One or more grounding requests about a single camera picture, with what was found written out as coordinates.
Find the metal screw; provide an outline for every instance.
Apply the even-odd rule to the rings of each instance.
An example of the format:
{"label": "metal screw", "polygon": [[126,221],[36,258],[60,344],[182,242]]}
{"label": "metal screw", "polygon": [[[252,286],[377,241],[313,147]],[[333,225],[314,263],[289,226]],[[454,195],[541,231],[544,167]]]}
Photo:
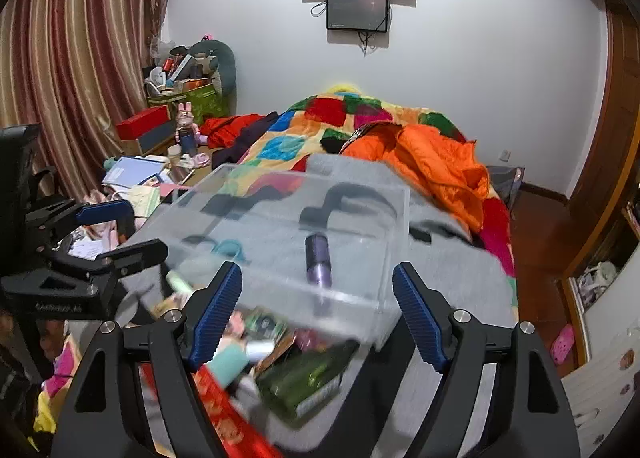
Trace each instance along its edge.
{"label": "metal screw", "polygon": [[471,321],[471,314],[466,310],[456,310],[453,313],[453,319],[459,323],[468,323]]}
{"label": "metal screw", "polygon": [[177,323],[182,319],[182,312],[180,310],[169,310],[164,314],[164,320],[168,323]]}
{"label": "metal screw", "polygon": [[536,327],[533,326],[532,323],[530,323],[529,321],[522,321],[520,323],[520,329],[524,332],[524,333],[533,333],[536,331]]}
{"label": "metal screw", "polygon": [[111,333],[116,329],[116,323],[113,321],[105,321],[100,325],[100,331],[102,333]]}

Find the red packaging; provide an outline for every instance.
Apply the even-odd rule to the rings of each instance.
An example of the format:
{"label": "red packaging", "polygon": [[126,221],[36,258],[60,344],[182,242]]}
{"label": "red packaging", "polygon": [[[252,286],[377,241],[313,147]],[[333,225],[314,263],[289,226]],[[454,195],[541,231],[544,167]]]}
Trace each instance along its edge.
{"label": "red packaging", "polygon": [[[153,371],[150,364],[141,365],[149,386],[155,390]],[[229,458],[283,458],[264,437],[258,433],[229,402],[225,390],[220,388],[206,366],[193,375],[207,415]]]}
{"label": "red packaging", "polygon": [[120,140],[136,140],[147,131],[164,124],[170,119],[171,116],[167,105],[155,106],[142,110],[133,115],[133,117],[116,124],[116,131],[118,131]]}

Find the colorful quilt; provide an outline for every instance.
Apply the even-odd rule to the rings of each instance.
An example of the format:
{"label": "colorful quilt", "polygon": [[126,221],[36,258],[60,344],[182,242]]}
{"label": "colorful quilt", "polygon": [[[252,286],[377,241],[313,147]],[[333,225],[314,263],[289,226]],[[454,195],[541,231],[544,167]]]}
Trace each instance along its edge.
{"label": "colorful quilt", "polygon": [[[311,96],[290,107],[252,145],[242,164],[274,170],[304,170],[309,155],[338,153],[354,133],[361,133],[367,124],[377,122],[393,122],[401,126],[427,124],[438,128],[442,135],[466,141],[461,131],[439,112],[398,106],[352,91],[336,91]],[[493,188],[482,208],[484,224],[479,236],[486,250],[500,260],[508,276],[517,317],[509,212]]]}

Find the orange jacket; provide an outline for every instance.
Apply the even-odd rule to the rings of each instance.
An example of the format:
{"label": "orange jacket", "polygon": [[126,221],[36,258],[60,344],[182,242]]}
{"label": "orange jacket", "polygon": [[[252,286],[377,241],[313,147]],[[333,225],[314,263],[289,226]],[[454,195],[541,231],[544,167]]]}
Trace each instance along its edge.
{"label": "orange jacket", "polygon": [[383,161],[426,196],[435,197],[465,227],[482,230],[489,174],[476,161],[475,142],[458,142],[433,126],[379,124],[342,154]]}

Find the notebook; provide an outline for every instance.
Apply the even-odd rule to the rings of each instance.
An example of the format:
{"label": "notebook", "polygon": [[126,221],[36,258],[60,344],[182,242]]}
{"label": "notebook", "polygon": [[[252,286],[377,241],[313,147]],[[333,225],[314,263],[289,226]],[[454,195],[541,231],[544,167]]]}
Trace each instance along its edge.
{"label": "notebook", "polygon": [[102,179],[102,183],[131,189],[133,186],[160,173],[163,167],[163,162],[122,156]]}
{"label": "notebook", "polygon": [[160,203],[160,188],[135,185],[129,192],[127,200],[133,205],[136,218],[149,218]]}

